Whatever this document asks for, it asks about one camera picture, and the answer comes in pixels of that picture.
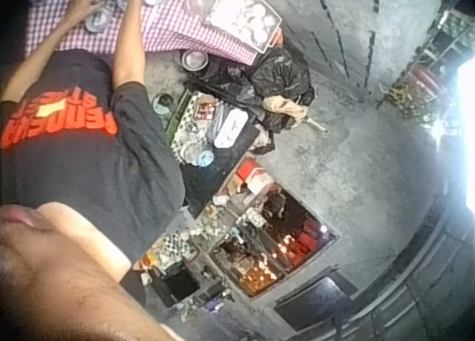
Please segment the wall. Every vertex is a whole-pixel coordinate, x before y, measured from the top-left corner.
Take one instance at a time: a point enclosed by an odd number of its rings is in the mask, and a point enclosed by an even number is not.
[[[442,0],[267,0],[310,65],[380,97],[411,62]]]

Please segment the metal bowl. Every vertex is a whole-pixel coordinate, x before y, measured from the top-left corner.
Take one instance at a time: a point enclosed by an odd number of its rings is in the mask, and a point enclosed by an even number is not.
[[[181,65],[188,71],[202,70],[208,62],[208,54],[203,51],[187,50],[181,56]]]

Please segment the checkered tablecloth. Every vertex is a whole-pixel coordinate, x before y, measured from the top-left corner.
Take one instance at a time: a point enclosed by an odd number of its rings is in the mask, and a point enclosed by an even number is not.
[[[26,54],[28,55],[55,28],[65,14],[69,0],[46,0],[29,13]],[[251,65],[257,52],[230,35],[203,24],[199,17],[183,8],[186,0],[166,0],[157,7],[142,9],[142,33],[145,51],[196,49]],[[112,23],[103,33],[89,33],[84,23],[75,27],[62,41],[60,50],[82,48],[94,53],[113,53],[123,13],[114,9]]]

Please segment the black mat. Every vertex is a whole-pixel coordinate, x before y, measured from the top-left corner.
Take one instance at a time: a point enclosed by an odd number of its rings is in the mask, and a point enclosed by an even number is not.
[[[328,276],[279,302],[274,310],[296,331],[334,317],[350,304],[348,295]]]

